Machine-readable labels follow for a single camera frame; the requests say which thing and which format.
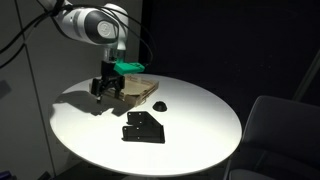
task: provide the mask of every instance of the black cable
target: black cable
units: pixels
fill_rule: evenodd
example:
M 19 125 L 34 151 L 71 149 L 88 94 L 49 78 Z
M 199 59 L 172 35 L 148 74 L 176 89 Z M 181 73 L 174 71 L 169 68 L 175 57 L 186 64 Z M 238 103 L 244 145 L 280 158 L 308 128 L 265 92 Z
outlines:
M 5 66 L 7 66 L 10 62 L 12 62 L 12 60 L 14 60 L 14 58 L 16 58 L 17 57 L 17 55 L 22 51 L 22 49 L 24 48 L 26 46 L 26 44 L 22 44 L 21 46 L 20 46 L 20 48 L 18 49 L 18 51 L 9 59 L 9 60 L 7 60 L 4 64 L 2 64 L 1 66 L 0 66 L 0 69 L 2 69 L 2 68 L 4 68 Z
M 56 15 L 59 14 L 59 12 L 61 11 L 62 9 L 62 5 L 64 3 L 64 0 L 56 0 L 56 4 L 54 5 L 53 9 L 52 9 L 52 13 L 51 13 L 51 16 L 54 17 Z
M 34 18 L 32 21 L 30 21 L 27 26 L 25 26 L 10 42 L 9 44 L 7 44 L 4 48 L 2 48 L 0 50 L 0 54 L 2 54 L 4 51 L 8 50 L 18 39 L 19 37 L 30 28 L 30 26 L 32 26 L 34 23 L 38 22 L 39 20 L 41 20 L 43 17 L 48 16 L 51 13 L 51 11 L 42 13 L 41 15 L 39 15 L 38 17 Z
M 3 48 L 3 51 L 6 51 L 8 48 L 10 48 L 14 42 L 21 36 L 23 35 L 23 33 L 30 28 L 30 26 L 32 24 L 34 24 L 33 29 L 36 28 L 43 20 L 45 20 L 46 18 L 48 18 L 50 16 L 50 12 L 48 13 L 43 13 L 40 16 L 38 16 L 37 18 L 35 18 L 33 21 L 31 21 L 25 28 L 23 28 L 17 35 L 16 37 L 5 47 Z M 23 44 L 20 46 L 20 48 L 17 50 L 17 52 L 9 59 L 7 60 L 4 64 L 0 65 L 0 69 L 4 68 L 5 66 L 7 66 L 8 64 L 10 64 L 17 56 L 18 54 L 20 54 L 20 52 L 22 51 L 22 49 L 26 46 L 26 41 L 28 40 L 28 38 L 30 37 L 32 30 L 29 34 L 29 36 L 25 39 L 25 41 L 23 42 Z

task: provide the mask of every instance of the cable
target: cable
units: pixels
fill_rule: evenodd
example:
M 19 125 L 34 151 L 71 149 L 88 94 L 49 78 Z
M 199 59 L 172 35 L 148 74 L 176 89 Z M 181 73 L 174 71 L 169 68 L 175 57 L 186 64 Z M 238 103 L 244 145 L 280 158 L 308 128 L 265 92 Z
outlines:
M 4 51 L 6 51 L 8 48 L 10 48 L 10 47 L 14 44 L 14 42 L 17 41 L 17 39 L 18 39 L 21 35 L 23 35 L 23 33 L 24 33 L 27 29 L 29 29 L 32 24 L 34 24 L 34 26 L 33 26 L 33 28 L 31 29 L 29 35 L 26 37 L 26 39 L 24 40 L 24 42 L 23 42 L 23 44 L 20 46 L 20 48 L 17 50 L 17 52 L 16 52 L 9 60 L 7 60 L 4 64 L 0 65 L 0 69 L 4 68 L 4 67 L 7 66 L 8 64 L 10 64 L 10 63 L 18 56 L 18 54 L 19 54 L 19 53 L 22 51 L 22 49 L 26 46 L 27 41 L 28 41 L 29 38 L 31 37 L 31 34 L 32 34 L 32 32 L 35 30 L 35 28 L 37 28 L 37 26 L 38 26 L 43 20 L 45 20 L 46 18 L 48 18 L 49 15 L 50 15 L 50 12 L 48 12 L 48 13 L 43 13 L 43 14 L 41 14 L 40 16 L 38 16 L 37 18 L 35 18 L 34 20 L 32 20 L 25 28 L 23 28 L 23 29 L 16 35 L 16 37 L 15 37 L 13 40 L 11 40 L 11 42 L 10 42 L 6 47 L 4 47 L 3 49 L 1 49 L 1 53 L 2 53 L 2 52 L 4 52 Z
M 26 27 L 24 27 L 10 42 L 9 44 L 7 44 L 4 48 L 2 48 L 0 50 L 0 54 L 2 54 L 4 51 L 8 50 L 18 39 L 19 37 L 30 28 L 30 26 L 32 26 L 34 23 L 38 22 L 39 20 L 41 20 L 43 17 L 48 16 L 51 13 L 51 11 L 42 13 L 41 15 L 39 15 L 38 17 L 34 18 L 31 22 L 29 22 L 27 24 Z

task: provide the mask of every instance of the green gripper part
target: green gripper part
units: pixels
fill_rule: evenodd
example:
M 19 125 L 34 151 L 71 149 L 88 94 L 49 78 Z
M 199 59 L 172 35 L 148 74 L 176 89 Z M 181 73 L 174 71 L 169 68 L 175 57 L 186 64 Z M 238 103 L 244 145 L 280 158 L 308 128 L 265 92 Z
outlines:
M 143 72 L 144 69 L 145 67 L 140 63 L 125 63 L 123 62 L 123 59 L 118 59 L 114 66 L 114 70 L 120 75 L 139 73 Z

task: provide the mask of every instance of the table surface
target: table surface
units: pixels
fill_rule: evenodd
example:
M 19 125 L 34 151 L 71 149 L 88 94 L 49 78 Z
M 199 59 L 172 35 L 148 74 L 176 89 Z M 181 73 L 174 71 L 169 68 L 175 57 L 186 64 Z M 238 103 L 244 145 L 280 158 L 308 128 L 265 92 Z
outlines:
M 53 104 L 50 124 L 73 153 L 99 167 L 127 175 L 172 177 L 200 172 L 230 156 L 239 145 L 236 113 L 216 95 L 185 81 L 139 74 L 158 80 L 159 88 L 143 104 L 130 109 L 104 98 L 98 105 L 89 94 L 91 79 L 63 92 Z M 166 112 L 152 106 L 166 103 Z M 91 112 L 104 111 L 101 115 Z M 125 142 L 127 112 L 147 111 L 164 126 L 165 144 Z

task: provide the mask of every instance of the table leg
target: table leg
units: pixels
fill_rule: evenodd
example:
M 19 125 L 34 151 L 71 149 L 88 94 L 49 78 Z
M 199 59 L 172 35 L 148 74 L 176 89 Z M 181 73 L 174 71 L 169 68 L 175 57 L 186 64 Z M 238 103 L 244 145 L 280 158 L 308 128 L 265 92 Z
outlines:
M 122 180 L 159 180 L 159 179 L 152 178 L 152 177 L 127 176 L 127 177 L 123 178 Z

